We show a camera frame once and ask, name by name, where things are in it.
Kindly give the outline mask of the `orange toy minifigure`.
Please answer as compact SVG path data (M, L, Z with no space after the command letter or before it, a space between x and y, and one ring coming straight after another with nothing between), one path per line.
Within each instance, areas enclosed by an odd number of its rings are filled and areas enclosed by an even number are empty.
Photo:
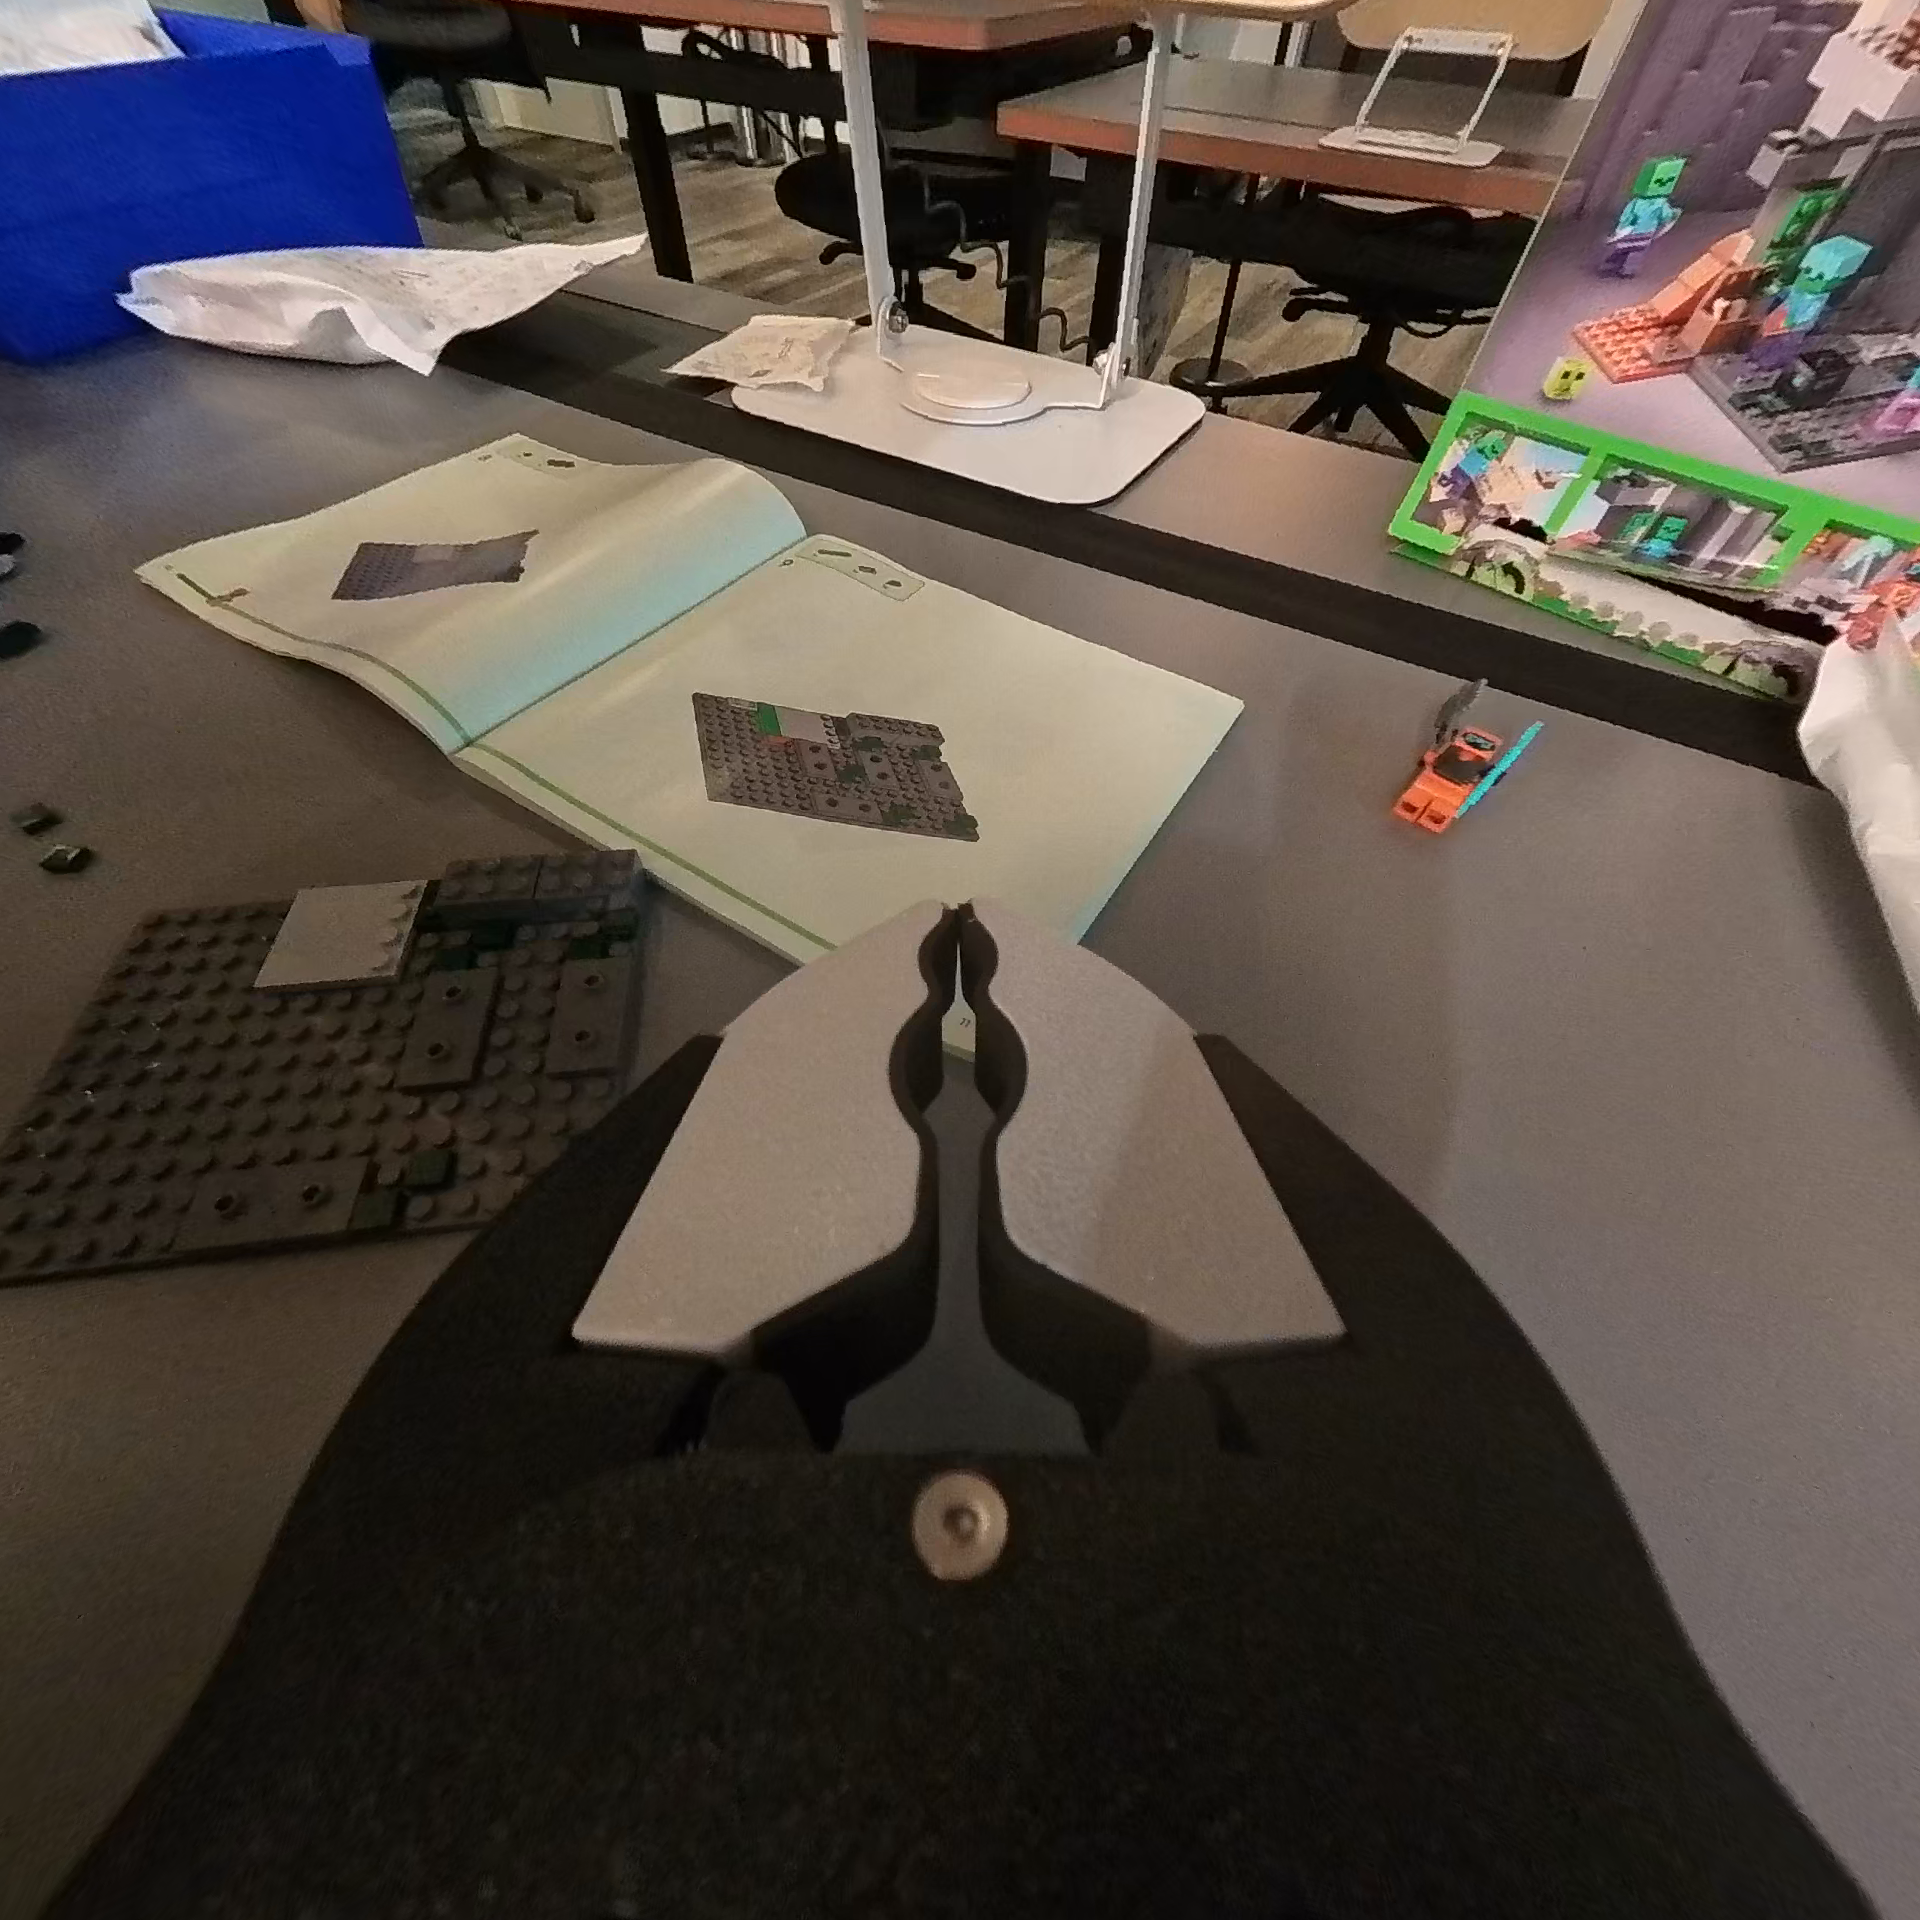
M1432 721L1428 747L1395 800L1392 816L1428 833L1444 833L1482 804L1544 732L1526 723L1513 739L1473 723L1487 681L1459 683Z

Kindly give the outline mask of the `silver laptop stand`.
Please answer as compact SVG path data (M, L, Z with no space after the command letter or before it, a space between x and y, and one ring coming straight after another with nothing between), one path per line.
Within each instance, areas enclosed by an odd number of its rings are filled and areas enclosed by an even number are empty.
M1489 168L1503 156L1504 146L1476 135L1476 130L1515 55L1517 35L1509 29L1407 25L1386 51L1378 74L1365 94L1357 117L1317 139L1321 148L1357 151L1382 158L1419 158L1464 169ZM1422 130L1390 126L1376 119L1382 90L1397 68L1411 55L1464 58L1487 66L1485 87L1461 126L1451 130Z

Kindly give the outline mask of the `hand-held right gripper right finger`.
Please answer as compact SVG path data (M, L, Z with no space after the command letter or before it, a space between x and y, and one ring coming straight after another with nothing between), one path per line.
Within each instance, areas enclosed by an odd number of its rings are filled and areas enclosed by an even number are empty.
M1152 990L1007 901L961 913L979 1300L995 1349L1091 1452L1147 1379L1328 1351L1347 1324L1199 1034Z

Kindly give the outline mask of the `white desk stand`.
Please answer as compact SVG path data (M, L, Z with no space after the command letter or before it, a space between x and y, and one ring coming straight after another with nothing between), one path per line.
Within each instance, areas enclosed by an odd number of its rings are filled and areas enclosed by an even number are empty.
M1150 13L1115 340L1094 363L915 325L897 296L864 4L832 1L870 328L825 393L733 388L733 405L854 447L1069 508L1105 506L1201 423L1204 405L1135 371L1141 288L1177 13Z

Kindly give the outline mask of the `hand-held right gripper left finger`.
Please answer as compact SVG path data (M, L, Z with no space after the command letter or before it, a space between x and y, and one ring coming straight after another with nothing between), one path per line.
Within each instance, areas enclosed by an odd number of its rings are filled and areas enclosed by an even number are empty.
M809 962L719 1038L573 1322L576 1344L778 1379L814 1445L926 1346L959 912Z

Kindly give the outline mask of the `small crumpled paper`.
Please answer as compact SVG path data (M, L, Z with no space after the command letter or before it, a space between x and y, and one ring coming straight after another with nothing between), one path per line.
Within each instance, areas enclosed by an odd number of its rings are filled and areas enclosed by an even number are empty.
M673 362L670 378L702 380L750 392L825 393L854 321L832 316L754 313Z

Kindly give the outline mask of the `dark grey brick baseplate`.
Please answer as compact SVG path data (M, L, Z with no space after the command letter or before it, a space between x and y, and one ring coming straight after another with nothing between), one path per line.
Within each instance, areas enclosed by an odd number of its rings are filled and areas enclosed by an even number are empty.
M633 1075L633 849L173 907L4 1129L2 1283L477 1230Z

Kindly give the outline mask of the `brown-edged background table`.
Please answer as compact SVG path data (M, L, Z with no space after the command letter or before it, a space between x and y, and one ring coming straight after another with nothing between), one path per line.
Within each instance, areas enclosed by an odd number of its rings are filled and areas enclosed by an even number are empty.
M1145 63L1014 98L995 127L1043 156L1112 158L1132 191ZM1540 218L1572 162L1594 102L1501 86L1479 132L1501 146L1485 165L1331 148L1358 119L1372 82L1333 68L1187 60L1166 83L1158 158L1166 165L1324 185L1361 197Z
M662 99L750 108L773 117L845 117L826 4L508 4L538 77L614 91L655 272L693 282ZM1143 4L913 1L866 11L876 117L884 132L959 130L996 153L1004 102L1115 71L1147 48Z

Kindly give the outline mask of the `white plastic bag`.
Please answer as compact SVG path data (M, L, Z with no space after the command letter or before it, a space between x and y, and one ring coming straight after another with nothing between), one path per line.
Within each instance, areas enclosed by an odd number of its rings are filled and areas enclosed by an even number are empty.
M1796 738L1837 800L1910 1004L1918 1004L1918 649L1916 622L1887 616L1878 636L1834 640Z

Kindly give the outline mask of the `toy brick set box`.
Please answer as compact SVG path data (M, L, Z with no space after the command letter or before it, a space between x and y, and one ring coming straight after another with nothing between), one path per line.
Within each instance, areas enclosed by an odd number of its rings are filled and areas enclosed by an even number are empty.
M1644 4L1390 537L1800 707L1916 653L1916 381L1916 4Z

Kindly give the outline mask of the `white bags in bin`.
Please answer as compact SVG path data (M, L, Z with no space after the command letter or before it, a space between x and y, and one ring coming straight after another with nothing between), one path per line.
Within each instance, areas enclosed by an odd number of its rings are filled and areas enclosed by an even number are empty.
M2 77L181 58L148 1L2 1Z

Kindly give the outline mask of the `blue plastic bin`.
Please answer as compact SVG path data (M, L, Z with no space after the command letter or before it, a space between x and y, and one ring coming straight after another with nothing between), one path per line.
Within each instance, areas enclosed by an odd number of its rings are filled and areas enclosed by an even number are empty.
M370 45L160 10L168 58L2 80L2 354L34 365L138 329L143 267L418 247Z

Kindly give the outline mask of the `open building instruction booklet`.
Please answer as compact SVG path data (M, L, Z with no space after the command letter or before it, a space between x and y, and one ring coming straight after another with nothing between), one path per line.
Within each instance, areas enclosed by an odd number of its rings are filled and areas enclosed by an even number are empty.
M1242 713L722 457L508 436L137 574L793 962L926 899L1083 938Z

